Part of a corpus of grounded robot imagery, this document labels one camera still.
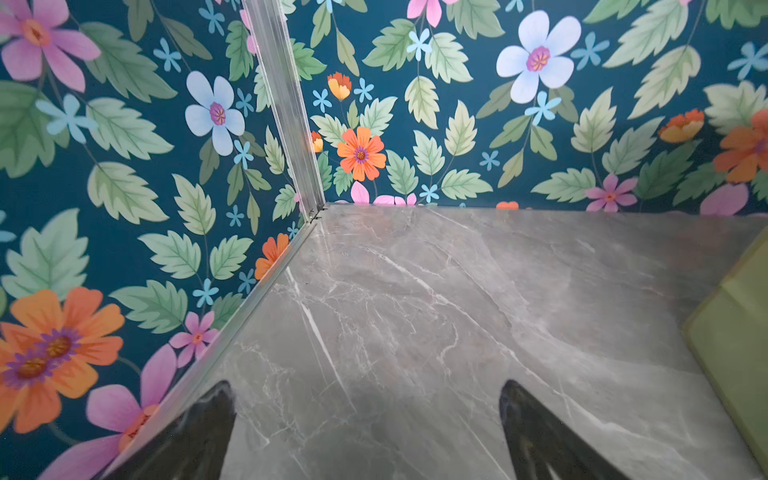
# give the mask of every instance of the pink flower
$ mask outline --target pink flower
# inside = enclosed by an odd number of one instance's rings
[[[101,50],[82,32],[58,27],[69,18],[66,0],[33,0],[35,13],[26,0],[4,0],[11,14],[0,13],[0,35],[20,37],[2,49],[2,62],[11,78],[35,80],[43,72],[43,55],[56,78],[69,88],[85,91],[80,67],[66,53],[94,60]]]
[[[175,349],[184,348],[179,355],[179,368],[187,365],[192,360],[192,353],[194,358],[199,360],[207,348],[207,344],[213,342],[219,331],[210,328],[214,324],[214,313],[208,312],[203,315],[203,321],[200,322],[200,317],[196,313],[189,312],[187,319],[184,320],[184,325],[190,332],[179,332],[170,338],[170,346]]]
[[[637,197],[631,192],[637,186],[637,178],[630,178],[621,182],[618,185],[619,177],[610,174],[605,177],[603,182],[603,190],[600,187],[590,188],[585,193],[587,198],[594,200],[591,204],[587,205],[587,212],[597,212],[603,210],[615,214],[619,211],[619,205],[622,207],[628,207],[637,203]]]
[[[88,421],[117,432],[82,442],[55,459],[38,480],[86,480],[99,473],[133,441],[147,420],[157,411],[176,373],[176,356],[163,345],[141,370],[141,406],[122,385],[91,390],[85,406]]]
[[[750,199],[746,184],[725,184],[701,202],[699,214],[707,217],[730,217],[744,208]]]
[[[451,5],[458,0],[443,0],[446,5]],[[438,0],[411,0],[408,2],[408,18],[418,18],[424,12],[424,8],[427,9],[427,21],[433,27],[436,27],[440,22],[440,16],[442,15],[442,8],[440,8],[440,2]]]

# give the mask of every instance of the flower center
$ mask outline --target flower center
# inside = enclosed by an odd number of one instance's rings
[[[528,61],[525,62],[525,66],[529,71],[540,71],[547,66],[551,55],[549,54],[549,48],[539,47],[536,48],[529,56]]]
[[[210,119],[214,121],[216,125],[224,125],[227,119],[227,113],[224,111],[224,107],[214,102],[210,105]]]
[[[35,47],[46,47],[51,44],[51,34],[37,20],[30,18],[21,22],[24,38]]]

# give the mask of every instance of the green leaf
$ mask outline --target green leaf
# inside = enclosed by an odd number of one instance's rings
[[[480,180],[480,174],[469,173],[469,170],[449,171],[442,179],[440,190],[450,199],[476,198],[478,194],[492,192],[493,187],[485,180]]]
[[[299,76],[304,80],[312,80],[312,75],[319,75],[326,70],[328,65],[314,58],[315,51],[311,48],[304,48],[300,41],[290,39],[293,48],[293,60],[296,62],[296,70]]]
[[[575,124],[578,121],[578,111],[574,105],[574,91],[565,85],[560,88],[550,88],[549,99],[553,100],[555,98],[560,98],[562,101],[559,105],[552,108],[552,113],[558,114],[565,120]]]
[[[233,20],[227,30],[227,51],[224,54],[230,59],[230,81],[240,77],[247,78],[253,68],[253,54],[248,51],[248,28],[240,20]]]
[[[154,20],[154,10],[150,0],[123,0],[128,7],[128,31],[131,40],[139,41],[147,31],[147,23]]]
[[[435,84],[427,77],[420,75],[414,78],[406,88],[408,112],[413,114],[416,121],[424,122],[424,125],[433,130],[437,130],[435,114],[440,111],[437,100]]]
[[[397,97],[387,97],[381,101],[374,98],[370,104],[366,105],[366,109],[360,115],[360,126],[369,128],[372,136],[383,134],[389,126],[389,121],[392,120],[390,112],[395,106],[396,100]]]
[[[528,123],[530,122],[531,117],[528,115],[512,118],[510,121],[504,124],[502,132],[496,135],[496,138],[493,139],[493,142],[491,142],[491,148],[499,148],[502,145],[520,140],[525,133],[525,129],[528,128]]]
[[[210,54],[207,48],[203,46],[195,37],[192,29],[187,27],[181,22],[177,22],[172,18],[166,18],[161,16],[160,21],[163,22],[165,28],[167,28],[170,36],[176,41],[179,49],[184,52],[185,55],[190,57],[198,57],[203,60],[213,59],[213,55]]]
[[[601,93],[591,108],[581,112],[581,119],[574,124],[574,136],[571,139],[571,145],[576,150],[591,154],[611,139],[616,124],[616,107],[611,107],[611,91],[613,87]]]
[[[123,32],[115,27],[100,22],[80,25],[85,33],[101,50],[101,55],[85,66],[101,83],[107,80],[122,96],[128,98],[128,92],[141,101],[152,102],[151,97],[173,98],[176,91],[165,80],[154,73],[157,65],[141,55],[141,48],[135,43],[123,39]]]
[[[216,209],[210,205],[210,196],[206,195],[200,185],[194,187],[189,180],[174,174],[178,197],[174,197],[179,206],[179,216],[186,223],[184,226],[196,235],[205,235],[214,227]]]
[[[387,177],[392,182],[392,188],[396,192],[407,195],[416,189],[419,184],[419,178],[416,176],[416,168],[405,157],[400,157],[391,150],[386,151],[387,162],[386,170],[389,172]]]
[[[78,238],[77,208],[70,208],[51,218],[43,230],[29,227],[19,240],[19,251],[5,253],[5,262],[13,275],[2,276],[8,295],[23,298],[41,290],[53,290],[64,300],[70,290],[85,282],[88,238]]]
[[[136,171],[116,162],[94,165],[88,177],[88,196],[96,207],[104,205],[114,219],[122,215],[136,225],[140,220],[162,222],[168,220],[154,202],[157,194],[145,187],[147,181],[134,175]]]
[[[426,67],[432,69],[435,78],[442,77],[445,83],[451,83],[451,80],[461,82],[472,80],[469,70],[464,65],[468,60],[467,55],[462,51],[464,47],[454,41],[455,39],[455,36],[445,31],[435,33],[429,41],[432,51],[424,57]]]
[[[715,84],[704,88],[710,106],[704,113],[710,118],[710,125],[720,135],[728,135],[735,127],[752,128],[752,116],[768,108],[766,86],[757,90],[750,81],[743,81],[738,87]]]
[[[519,177],[523,173],[523,150],[520,150],[514,157],[507,160],[503,169],[504,173],[498,179],[497,188],[505,187],[513,178]]]
[[[707,20],[714,23],[718,18],[726,30],[733,23],[742,27],[756,27],[763,17],[768,16],[768,2],[765,0],[708,0]]]
[[[320,179],[323,181],[323,191],[331,188],[333,183],[333,169],[328,163],[328,152],[322,152],[317,158],[317,169],[320,172]]]
[[[477,118],[489,117],[497,111],[502,111],[507,108],[509,102],[512,100],[510,92],[513,83],[513,81],[508,81],[507,83],[494,88],[489,95],[490,100],[486,101],[485,104],[480,107]]]
[[[571,202],[572,204],[587,198],[585,193],[594,188],[594,173],[588,168],[581,171],[569,168],[568,172],[555,172],[549,180],[544,180],[533,187],[531,192],[547,196],[547,200]]]
[[[629,120],[646,114],[657,105],[663,107],[675,94],[683,93],[688,78],[698,75],[700,68],[701,57],[695,48],[682,45],[669,50],[654,62],[643,78],[642,86],[634,94],[638,100]]]
[[[315,28],[312,29],[310,47],[315,48],[331,32],[331,14],[328,12],[325,3],[317,7],[315,15],[312,16],[312,23],[315,25]]]
[[[352,186],[352,173],[346,173],[343,168],[336,167],[336,171],[333,172],[333,184],[336,186],[336,196],[341,197],[341,194],[346,192]]]
[[[689,198],[701,197],[718,185],[724,184],[726,175],[728,174],[725,172],[722,174],[717,173],[714,164],[711,162],[699,165],[696,170],[686,175],[683,181],[677,185],[677,193],[672,200],[672,204],[678,205]]]
[[[621,46],[603,66],[618,67],[629,61],[637,65],[651,53],[660,54],[670,39],[677,40],[687,21],[688,5],[682,5],[680,0],[658,0],[619,37]]]
[[[35,107],[37,100],[48,98],[29,85],[0,81],[0,170],[10,178],[27,174],[40,157],[46,167],[56,154],[55,138],[45,127],[51,118]],[[61,131],[61,139],[69,142],[69,130]]]
[[[126,286],[109,296],[131,309],[125,316],[152,333],[168,333],[187,317],[187,293],[171,282],[147,280],[147,286]]]
[[[648,150],[656,142],[654,134],[664,117],[651,118],[635,131],[633,128],[624,132],[620,140],[614,140],[611,149],[603,154],[603,168],[614,175],[626,174],[633,170],[648,155]]]
[[[466,30],[472,40],[475,40],[478,34],[496,38],[504,34],[494,13],[500,8],[496,0],[461,0],[448,5],[446,16],[449,22],[456,23],[456,31],[459,34]]]
[[[168,230],[168,235],[146,233],[139,240],[155,252],[150,260],[162,265],[160,270],[172,273],[173,278],[189,278],[200,268],[200,245],[192,243],[186,234],[182,238],[178,233]]]
[[[110,147],[123,158],[131,154],[142,160],[150,160],[150,154],[165,154],[174,146],[154,133],[155,124],[140,118],[141,113],[125,108],[125,102],[117,98],[95,98],[88,102],[86,115],[98,125],[91,129],[91,136],[99,147]]]
[[[331,117],[328,114],[326,114],[325,117],[313,115],[311,119],[315,122],[315,125],[317,125],[318,133],[326,139],[326,142],[328,142],[331,147],[336,148],[339,146],[339,143],[344,143],[344,139],[342,139],[341,136],[344,135],[344,132],[346,132],[348,128],[341,123],[341,120],[336,117]]]
[[[535,154],[541,154],[548,160],[557,160],[558,152],[552,145],[552,134],[538,125],[531,128],[531,151]]]
[[[362,62],[369,67],[381,67],[384,71],[392,67],[400,69],[406,60],[411,61],[414,51],[408,51],[411,39],[408,34],[415,31],[415,26],[410,20],[396,18],[392,20],[391,27],[384,27],[382,33],[373,39],[374,49],[368,53]]]
[[[461,100],[456,105],[456,112],[448,119],[445,129],[445,149],[454,157],[466,154],[475,147],[475,117],[470,117],[467,106]]]
[[[219,246],[210,251],[210,274],[217,280],[232,278],[252,243],[250,238],[237,238],[237,235],[221,240]]]
[[[241,293],[228,293],[225,296],[220,296],[214,301],[214,305],[210,308],[214,312],[214,322],[210,328],[221,331],[227,322],[230,321],[232,315],[235,314],[240,304],[243,302],[243,295]]]
[[[700,143],[701,140],[686,142],[670,153],[661,152],[654,161],[643,165],[634,193],[643,200],[649,200],[672,190],[690,167],[690,156]]]
[[[424,174],[434,175],[445,165],[445,157],[442,156],[442,147],[437,145],[435,138],[427,138],[422,132],[414,130],[416,146],[413,148],[413,160]]]

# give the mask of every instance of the pink petal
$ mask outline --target pink petal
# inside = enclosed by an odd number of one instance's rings
[[[176,373],[176,354],[167,343],[147,361],[141,370],[141,408],[156,405],[165,396]]]
[[[122,385],[107,385],[91,390],[85,405],[85,416],[97,427],[122,433],[141,414],[130,390]]]
[[[0,55],[11,78],[28,81],[40,78],[43,73],[42,52],[42,48],[35,47],[26,38],[20,38],[3,47]]]
[[[118,456],[122,435],[82,442],[62,453],[38,480],[86,480],[99,473]]]

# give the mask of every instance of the orange flower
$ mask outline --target orange flower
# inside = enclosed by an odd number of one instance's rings
[[[352,91],[352,82],[346,75],[336,72],[328,77],[328,88],[331,89],[334,97],[344,100],[349,97],[349,93]]]
[[[341,168],[346,173],[351,173],[352,178],[362,182],[368,177],[373,180],[379,176],[377,168],[384,168],[386,157],[379,152],[384,150],[384,144],[379,135],[371,138],[371,130],[365,127],[357,127],[357,135],[350,128],[341,136],[346,142],[339,143],[339,156]]]
[[[264,278],[266,273],[270,271],[272,265],[275,264],[278,257],[280,257],[280,255],[287,247],[288,236],[284,233],[277,235],[277,242],[275,242],[275,239],[272,237],[264,242],[263,247],[261,247],[261,251],[264,252],[264,256],[266,258],[259,258],[256,260],[256,280],[261,280]]]
[[[758,167],[768,171],[768,110],[752,116],[752,128],[735,127],[720,142],[720,147],[727,151],[715,157],[715,171],[730,170],[726,177],[730,183],[751,181]]]
[[[659,137],[668,144],[681,144],[695,137],[704,126],[704,114],[696,108],[683,115],[677,115],[659,130]]]
[[[323,151],[323,137],[320,137],[320,134],[316,131],[312,132],[312,146],[316,154]]]
[[[120,307],[98,310],[101,292],[78,287],[62,310],[56,294],[42,290],[16,300],[11,313],[21,323],[0,323],[0,432],[27,433],[61,413],[58,394],[77,399],[96,383],[91,365],[110,365],[123,346],[105,336],[123,326]]]

